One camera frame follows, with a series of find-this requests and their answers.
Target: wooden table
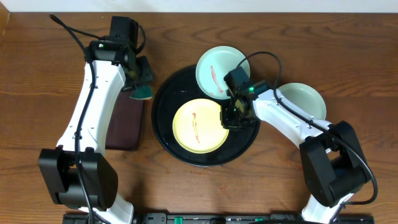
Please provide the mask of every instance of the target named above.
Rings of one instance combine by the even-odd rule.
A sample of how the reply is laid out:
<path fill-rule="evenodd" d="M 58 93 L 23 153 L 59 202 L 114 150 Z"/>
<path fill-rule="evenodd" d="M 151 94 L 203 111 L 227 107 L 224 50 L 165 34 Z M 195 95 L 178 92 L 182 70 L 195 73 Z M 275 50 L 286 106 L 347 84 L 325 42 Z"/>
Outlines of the wooden table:
<path fill-rule="evenodd" d="M 115 13 L 59 13 L 68 25 L 109 33 Z M 120 13 L 146 30 L 143 54 L 155 91 L 206 50 L 230 45 L 245 54 L 276 53 L 283 83 L 302 82 L 326 101 L 327 120 L 351 123 L 379 184 L 379 197 L 345 213 L 398 219 L 398 15 L 394 14 L 157 14 Z M 79 36 L 85 45 L 90 38 Z M 273 81 L 277 64 L 250 60 L 256 80 Z M 71 118 L 83 80 L 83 54 L 47 13 L 12 13 L 0 45 L 0 222 L 60 223 L 70 212 L 54 205 L 40 174 L 42 148 L 54 148 Z M 254 144 L 219 167 L 178 161 L 159 144 L 145 107 L 136 152 L 106 151 L 119 192 L 138 211 L 174 213 L 299 212 L 310 195 L 295 146 L 262 124 Z M 353 200 L 372 194 L 366 184 Z"/>

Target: black wire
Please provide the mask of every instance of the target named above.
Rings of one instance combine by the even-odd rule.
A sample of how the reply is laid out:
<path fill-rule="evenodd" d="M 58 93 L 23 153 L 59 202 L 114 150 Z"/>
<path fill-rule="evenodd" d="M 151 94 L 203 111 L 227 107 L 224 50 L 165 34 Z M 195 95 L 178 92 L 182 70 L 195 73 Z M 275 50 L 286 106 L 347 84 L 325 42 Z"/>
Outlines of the black wire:
<path fill-rule="evenodd" d="M 66 27 L 68 27 L 70 30 L 72 30 L 72 31 L 74 31 L 74 32 L 76 32 L 76 33 L 83 34 L 83 35 L 86 35 L 86 36 L 89 36 L 89 37 L 94 37 L 94 38 L 97 38 L 97 39 L 102 39 L 101 37 L 98 37 L 97 35 L 89 34 L 89 33 L 87 33 L 87 32 L 83 32 L 83 31 L 80 31 L 80 30 L 78 30 L 78 29 L 75 29 L 75 28 L 72 28 L 72 27 L 70 27 L 70 26 L 65 25 L 56 15 L 54 15 L 54 14 L 52 14 L 52 13 L 50 14 L 50 18 L 51 18 L 54 22 L 56 22 L 57 24 L 63 26 L 63 28 L 65 28 L 65 26 L 66 26 Z"/>
<path fill-rule="evenodd" d="M 292 114 L 294 114 L 296 117 L 300 118 L 301 120 L 305 121 L 306 123 L 308 123 L 310 125 L 310 127 L 314 127 L 320 131 L 322 131 L 323 133 L 328 134 L 329 136 L 331 136 L 338 144 L 342 145 L 345 149 L 349 150 L 349 152 L 351 152 L 361 163 L 362 167 L 366 170 L 366 172 L 368 173 L 368 175 L 370 176 L 370 179 L 372 180 L 372 184 L 373 184 L 373 195 L 369 200 L 365 200 L 362 202 L 343 202 L 341 203 L 338 211 L 335 213 L 335 216 L 331 219 L 331 221 L 334 221 L 335 218 L 337 217 L 337 214 L 340 212 L 340 210 L 345 206 L 345 205 L 367 205 L 372 203 L 373 201 L 375 201 L 375 199 L 377 198 L 379 189 L 377 186 L 377 181 L 376 178 L 374 177 L 374 174 L 372 172 L 372 170 L 370 169 L 370 167 L 362 160 L 362 158 L 358 155 L 358 153 L 355 152 L 355 150 L 344 140 L 340 139 L 338 136 L 332 134 L 331 132 L 327 131 L 326 129 L 324 129 L 323 127 L 317 125 L 316 123 L 313 122 L 313 120 L 309 120 L 307 118 L 305 118 L 304 116 L 302 116 L 301 114 L 297 113 L 296 111 L 292 110 L 291 108 L 289 108 L 287 105 L 285 105 L 285 103 L 282 101 L 281 98 L 279 98 L 277 96 L 276 93 L 276 89 L 279 86 L 279 82 L 280 79 L 282 78 L 282 62 L 280 61 L 279 57 L 276 56 L 275 54 L 271 53 L 271 52 L 266 52 L 266 51 L 262 51 L 262 52 L 255 52 L 247 57 L 245 57 L 241 62 L 239 62 L 237 68 L 247 59 L 249 59 L 252 56 L 255 56 L 257 54 L 267 54 L 267 55 L 271 55 L 273 56 L 279 64 L 279 73 L 278 73 L 278 77 L 275 80 L 274 83 L 274 97 L 277 101 L 278 104 L 280 104 L 282 107 L 284 107 L 287 111 L 291 112 Z"/>
<path fill-rule="evenodd" d="M 80 48 L 83 51 L 83 53 L 85 54 L 86 59 L 87 59 L 87 63 L 90 65 L 90 69 L 91 69 L 90 91 L 88 92 L 86 103 L 85 103 L 85 105 L 83 107 L 83 110 L 81 111 L 81 115 L 80 115 L 80 118 L 79 118 L 79 122 L 77 124 L 76 133 L 75 133 L 75 164 L 76 164 L 76 169 L 77 169 L 80 185 L 81 185 L 81 187 L 83 189 L 83 194 L 84 194 L 84 196 L 86 198 L 86 203 L 87 203 L 87 207 L 88 207 L 88 215 L 89 215 L 89 218 L 90 218 L 90 223 L 94 224 L 95 223 L 94 211 L 93 211 L 93 207 L 91 205 L 90 196 L 88 195 L 88 191 L 87 191 L 87 187 L 86 187 L 86 184 L 85 184 L 85 180 L 84 180 L 83 174 L 81 172 L 82 166 L 81 166 L 81 162 L 80 162 L 81 160 L 80 160 L 80 155 L 79 155 L 79 151 L 80 151 L 79 150 L 79 142 L 80 142 L 80 137 L 81 137 L 80 136 L 81 126 L 83 125 L 83 120 L 85 118 L 88 105 L 90 104 L 90 100 L 91 100 L 91 97 L 93 96 L 93 92 L 94 92 L 94 89 L 95 89 L 96 76 L 95 76 L 95 71 L 94 71 L 94 66 L 93 66 L 93 60 L 91 59 L 90 53 L 85 50 L 85 47 L 80 42 L 80 40 L 77 38 L 77 36 L 72 32 L 71 28 L 69 28 L 67 25 L 65 25 L 54 14 L 50 14 L 50 18 L 54 22 L 56 22 L 57 24 L 60 24 L 63 28 L 65 28 L 65 30 L 67 30 L 68 33 L 75 39 L 75 41 L 80 46 Z"/>
<path fill-rule="evenodd" d="M 68 26 L 68 27 L 69 27 L 69 29 L 71 29 L 72 31 L 74 31 L 74 32 L 76 32 L 76 33 L 83 34 L 83 35 L 86 35 L 86 36 L 89 36 L 89 37 L 94 37 L 94 38 L 97 38 L 97 39 L 99 39 L 99 40 L 102 39 L 102 37 L 98 37 L 97 35 L 89 34 L 89 33 L 87 33 L 87 32 L 83 32 L 83 31 L 77 30 L 77 29 L 72 28 L 72 27 L 70 27 L 70 26 Z"/>
<path fill-rule="evenodd" d="M 140 30 L 141 30 L 141 32 L 142 32 L 142 37 L 144 38 L 144 40 L 142 41 L 142 44 L 137 48 L 136 54 L 139 54 L 139 53 L 141 52 L 141 50 L 144 49 L 145 44 L 146 44 L 146 42 L 147 42 L 147 37 L 145 36 L 144 28 L 142 28 L 141 25 L 139 26 L 139 28 L 140 28 Z"/>
<path fill-rule="evenodd" d="M 99 216 L 96 212 L 94 212 L 94 215 L 99 221 L 103 222 L 104 224 L 111 224 L 110 222 L 106 221 L 101 216 Z"/>
<path fill-rule="evenodd" d="M 85 224 L 88 224 L 90 222 L 90 216 L 89 215 L 87 215 L 87 217 L 86 217 L 86 221 L 85 221 Z"/>

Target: round tray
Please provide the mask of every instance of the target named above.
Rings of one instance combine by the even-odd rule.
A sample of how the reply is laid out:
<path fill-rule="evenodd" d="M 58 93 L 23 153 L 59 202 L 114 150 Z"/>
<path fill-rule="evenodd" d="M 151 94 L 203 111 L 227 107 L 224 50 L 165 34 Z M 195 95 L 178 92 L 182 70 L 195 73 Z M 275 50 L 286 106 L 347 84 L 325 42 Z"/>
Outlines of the round tray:
<path fill-rule="evenodd" d="M 196 166 L 218 166 L 230 162 L 243 154 L 255 140 L 260 122 L 254 128 L 231 129 L 225 142 L 216 150 L 196 154 L 184 149 L 174 137 L 173 118 L 186 102 L 198 98 L 209 99 L 220 105 L 229 100 L 217 100 L 204 94 L 195 78 L 196 65 L 174 73 L 159 88 L 152 106 L 152 125 L 161 145 L 174 157 Z"/>

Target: black cable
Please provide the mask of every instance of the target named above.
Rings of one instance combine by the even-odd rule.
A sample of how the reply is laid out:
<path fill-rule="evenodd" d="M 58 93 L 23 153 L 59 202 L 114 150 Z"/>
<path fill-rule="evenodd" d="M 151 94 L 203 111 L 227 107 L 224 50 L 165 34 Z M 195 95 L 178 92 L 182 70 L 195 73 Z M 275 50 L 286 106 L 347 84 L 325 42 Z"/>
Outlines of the black cable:
<path fill-rule="evenodd" d="M 139 54 L 139 53 L 141 52 L 141 50 L 144 49 L 145 44 L 146 44 L 146 42 L 147 42 L 147 37 L 145 36 L 144 28 L 142 28 L 141 25 L 139 26 L 139 28 L 140 28 L 140 30 L 141 30 L 141 32 L 142 32 L 142 37 L 144 38 L 144 40 L 142 41 L 142 44 L 137 48 L 136 54 Z"/>
<path fill-rule="evenodd" d="M 89 36 L 89 37 L 94 37 L 94 38 L 99 39 L 99 40 L 102 39 L 102 37 L 98 37 L 97 35 L 89 34 L 89 33 L 87 33 L 87 32 L 83 32 L 83 31 L 77 30 L 77 29 L 72 28 L 72 27 L 70 27 L 70 26 L 68 26 L 68 27 L 69 27 L 69 29 L 71 29 L 72 31 L 74 31 L 74 32 L 76 32 L 76 33 L 83 34 L 83 35 L 86 35 L 86 36 Z"/>
<path fill-rule="evenodd" d="M 280 59 L 278 58 L 278 56 L 276 56 L 275 54 L 271 53 L 271 52 L 266 52 L 266 51 L 262 51 L 262 52 L 255 52 L 247 57 L 245 57 L 241 62 L 239 62 L 237 68 L 247 59 L 249 59 L 252 56 L 255 56 L 257 54 L 267 54 L 267 55 L 271 55 L 273 56 L 279 64 L 279 73 L 278 73 L 278 77 L 275 80 L 274 86 L 273 86 L 273 91 L 274 91 L 274 97 L 277 101 L 278 104 L 280 104 L 283 108 L 285 108 L 287 111 L 291 112 L 292 114 L 294 114 L 296 117 L 300 118 L 301 120 L 305 121 L 306 123 L 308 123 L 310 125 L 310 127 L 314 127 L 320 131 L 322 131 L 323 133 L 328 134 L 330 137 L 332 137 L 338 144 L 342 145 L 345 149 L 349 150 L 349 152 L 351 152 L 361 163 L 362 167 L 366 170 L 366 172 L 368 173 L 368 175 L 370 176 L 370 179 L 372 180 L 372 184 L 373 184 L 373 195 L 369 200 L 365 200 L 362 202 L 343 202 L 341 203 L 338 211 L 335 213 L 335 216 L 331 219 L 331 221 L 333 222 L 335 220 L 335 218 L 337 217 L 337 214 L 340 212 L 340 210 L 345 206 L 345 205 L 367 205 L 372 203 L 373 201 L 375 201 L 375 199 L 377 198 L 379 189 L 377 186 L 377 181 L 376 178 L 374 177 L 374 174 L 372 172 L 372 170 L 370 169 L 370 167 L 362 160 L 362 158 L 358 155 L 358 153 L 356 153 L 354 151 L 354 149 L 344 140 L 340 139 L 338 136 L 332 134 L 331 132 L 327 131 L 326 129 L 324 129 L 323 127 L 317 125 L 316 123 L 313 122 L 313 120 L 309 120 L 307 118 L 305 118 L 304 116 L 302 116 L 301 114 L 298 114 L 296 111 L 292 110 L 291 108 L 289 108 L 287 105 L 285 105 L 285 103 L 282 101 L 281 98 L 279 98 L 277 96 L 277 92 L 276 89 L 279 86 L 279 82 L 280 79 L 282 78 L 282 62 L 280 61 Z"/>
<path fill-rule="evenodd" d="M 89 222 L 90 222 L 90 216 L 89 216 L 89 215 L 87 215 L 87 217 L 86 217 L 86 221 L 85 221 L 85 224 L 89 224 Z"/>
<path fill-rule="evenodd" d="M 80 118 L 79 118 L 79 122 L 77 124 L 76 133 L 75 133 L 75 165 L 76 165 L 76 169 L 77 169 L 80 185 L 81 185 L 81 187 L 83 189 L 83 194 L 84 194 L 84 196 L 86 198 L 86 203 L 87 203 L 87 207 L 88 207 L 88 216 L 90 218 L 90 223 L 94 224 L 95 223 L 94 211 L 93 211 L 93 207 L 91 205 L 90 196 L 88 195 L 88 191 L 87 191 L 87 187 L 86 187 L 86 184 L 85 184 L 85 180 L 84 180 L 83 174 L 81 172 L 82 166 L 81 166 L 81 160 L 80 160 L 80 155 L 79 155 L 79 151 L 80 151 L 79 150 L 79 142 L 80 142 L 80 137 L 81 137 L 80 136 L 81 126 L 83 125 L 83 120 L 85 118 L 85 115 L 86 115 L 86 112 L 87 112 L 87 109 L 88 109 L 88 105 L 90 104 L 90 100 L 91 100 L 91 97 L 93 96 L 93 92 L 94 92 L 94 89 L 95 89 L 96 76 L 95 76 L 95 71 L 94 71 L 94 66 L 93 66 L 93 60 L 91 59 L 90 53 L 85 50 L 85 47 L 80 42 L 80 40 L 77 38 L 77 36 L 72 32 L 71 28 L 69 28 L 67 25 L 65 25 L 54 14 L 50 14 L 50 18 L 54 22 L 56 22 L 57 24 L 60 24 L 63 28 L 65 28 L 65 30 L 67 30 L 68 33 L 75 39 L 75 41 L 77 42 L 77 44 L 80 46 L 81 50 L 83 51 L 84 55 L 86 56 L 87 63 L 90 65 L 90 69 L 91 69 L 90 91 L 88 92 L 86 103 L 85 103 L 85 105 L 83 107 L 83 110 L 81 111 L 81 115 L 80 115 Z"/>
<path fill-rule="evenodd" d="M 75 28 L 72 28 L 72 27 L 70 27 L 70 26 L 65 25 L 56 15 L 54 15 L 54 14 L 52 14 L 52 13 L 50 14 L 50 18 L 51 18 L 54 22 L 56 22 L 57 24 L 63 26 L 63 28 L 65 28 L 65 26 L 66 26 L 66 27 L 68 27 L 70 30 L 72 30 L 72 31 L 74 31 L 74 32 L 76 32 L 76 33 L 83 34 L 83 35 L 86 35 L 86 36 L 89 36 L 89 37 L 94 37 L 94 38 L 97 38 L 97 39 L 102 39 L 101 37 L 98 37 L 97 35 L 89 34 L 89 33 L 87 33 L 87 32 L 83 32 L 83 31 L 80 31 L 80 30 L 78 30 L 78 29 L 75 29 Z"/>
<path fill-rule="evenodd" d="M 95 217 L 102 223 L 104 224 L 111 224 L 110 222 L 106 221 L 105 219 L 103 219 L 101 216 L 99 216 L 96 212 L 94 212 Z"/>

